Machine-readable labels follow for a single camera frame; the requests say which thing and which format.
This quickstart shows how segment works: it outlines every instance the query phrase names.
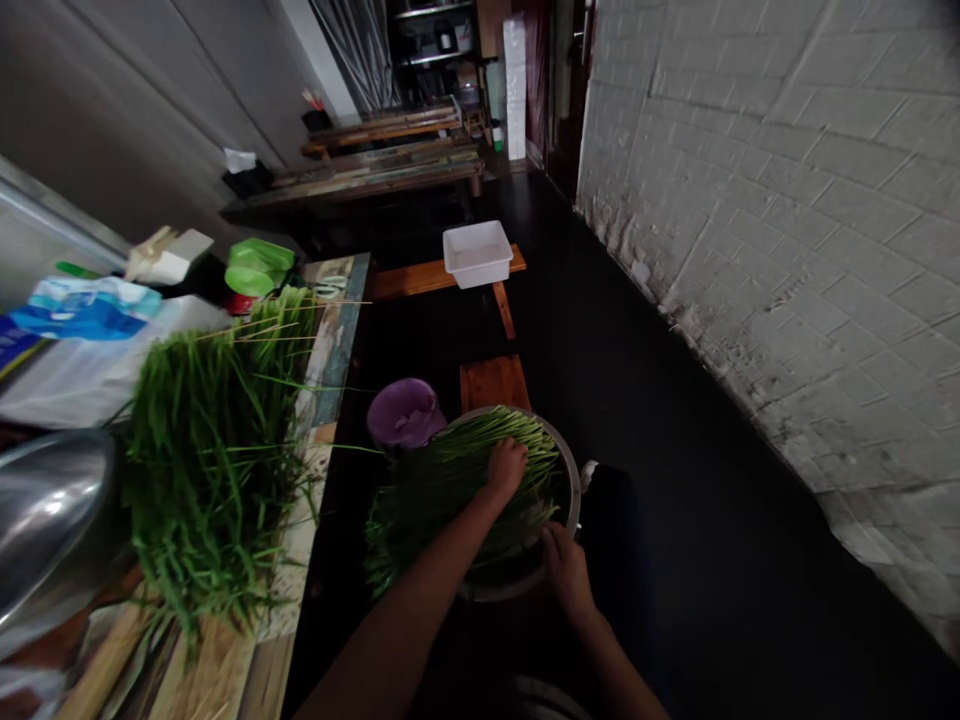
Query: white plastic container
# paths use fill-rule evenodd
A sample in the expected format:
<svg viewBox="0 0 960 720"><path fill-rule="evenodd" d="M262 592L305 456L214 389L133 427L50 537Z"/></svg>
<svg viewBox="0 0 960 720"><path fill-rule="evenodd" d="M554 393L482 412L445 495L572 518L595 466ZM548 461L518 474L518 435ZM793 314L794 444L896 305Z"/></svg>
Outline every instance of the white plastic container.
<svg viewBox="0 0 960 720"><path fill-rule="evenodd" d="M443 233L443 263L461 290L510 277L513 248L499 220Z"/></svg>

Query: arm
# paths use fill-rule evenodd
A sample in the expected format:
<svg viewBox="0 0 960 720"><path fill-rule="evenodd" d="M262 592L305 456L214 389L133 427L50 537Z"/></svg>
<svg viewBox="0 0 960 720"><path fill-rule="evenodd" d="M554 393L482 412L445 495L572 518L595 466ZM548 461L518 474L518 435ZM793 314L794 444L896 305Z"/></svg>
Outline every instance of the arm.
<svg viewBox="0 0 960 720"><path fill-rule="evenodd" d="M667 711L633 667L610 623L594 604L583 548L559 523L548 523L541 535L550 584L597 669L614 717L669 720Z"/></svg>
<svg viewBox="0 0 960 720"><path fill-rule="evenodd" d="M364 618L294 720L406 715L457 588L526 464L525 446L497 444L487 484Z"/></svg>

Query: hand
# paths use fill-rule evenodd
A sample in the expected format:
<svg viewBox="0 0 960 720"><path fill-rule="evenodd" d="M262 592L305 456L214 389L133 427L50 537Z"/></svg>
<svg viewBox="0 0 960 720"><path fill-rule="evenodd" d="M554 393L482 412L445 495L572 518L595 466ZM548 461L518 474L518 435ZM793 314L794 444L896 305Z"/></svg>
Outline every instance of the hand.
<svg viewBox="0 0 960 720"><path fill-rule="evenodd" d="M527 467L527 446L518 445L513 438L498 442L490 455L487 468L487 487L509 500L520 487L520 478Z"/></svg>
<svg viewBox="0 0 960 720"><path fill-rule="evenodd" d="M540 531L543 541L543 562L547 577L560 606L570 623L577 627L589 623L598 614L587 575L587 558L566 528L558 522L548 522Z"/></svg>

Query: black floor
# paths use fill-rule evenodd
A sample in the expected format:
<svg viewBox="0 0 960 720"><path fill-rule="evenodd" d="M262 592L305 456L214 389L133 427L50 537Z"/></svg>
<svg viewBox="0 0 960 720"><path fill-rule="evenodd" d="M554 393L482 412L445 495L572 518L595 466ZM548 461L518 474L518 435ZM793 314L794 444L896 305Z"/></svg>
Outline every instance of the black floor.
<svg viewBox="0 0 960 720"><path fill-rule="evenodd" d="M547 180L489 182L476 210L499 219L528 261L507 282L518 339L506 341L489 288L377 304L351 382L422 377L452 418L460 364L519 352L534 409L578 463L636 480L654 641L677 717L960 716L956 665L834 540L813 496ZM439 233L372 249L381 267L442 256ZM369 442L368 402L345 404L338 439ZM381 467L355 455L334 455L286 716L366 609L362 523Z"/></svg>

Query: metal bowl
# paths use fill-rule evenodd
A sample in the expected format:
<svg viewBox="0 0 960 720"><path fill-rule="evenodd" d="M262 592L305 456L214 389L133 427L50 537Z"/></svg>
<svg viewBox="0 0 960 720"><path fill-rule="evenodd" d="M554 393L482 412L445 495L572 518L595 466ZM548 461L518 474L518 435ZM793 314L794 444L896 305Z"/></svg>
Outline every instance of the metal bowl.
<svg viewBox="0 0 960 720"><path fill-rule="evenodd" d="M450 426L484 415L494 407L491 405L471 410L451 422ZM570 452L570 447L557 429L539 415L512 405L505 407L522 412L536 420L557 444L557 449L560 451L560 459L557 462L566 479L566 482L561 480L558 483L558 496L554 498L560 506L560 516L557 519L573 537L577 531L577 523L580 521L580 474L577 472L577 464L573 459L573 453ZM497 602L517 597L546 577L542 558L543 550L537 538L520 552L492 563L482 570L472 570L467 573L466 580L460 586L460 595L476 602Z"/></svg>
<svg viewBox="0 0 960 720"><path fill-rule="evenodd" d="M107 433L71 430L0 455L0 659L82 610L116 573L115 452Z"/></svg>

